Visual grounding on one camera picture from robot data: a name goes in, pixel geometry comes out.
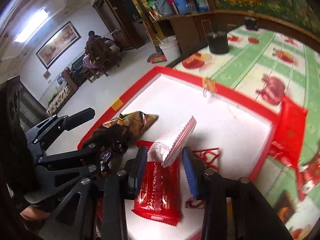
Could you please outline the left hand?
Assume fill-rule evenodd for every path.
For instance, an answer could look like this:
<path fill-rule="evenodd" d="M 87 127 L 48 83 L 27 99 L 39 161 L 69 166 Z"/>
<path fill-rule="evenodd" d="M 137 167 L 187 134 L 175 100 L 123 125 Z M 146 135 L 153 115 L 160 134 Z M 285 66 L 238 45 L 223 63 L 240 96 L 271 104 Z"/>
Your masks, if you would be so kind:
<path fill-rule="evenodd" d="M 20 212 L 24 226 L 30 231 L 39 230 L 50 215 L 50 212 L 44 212 L 32 205 Z"/>

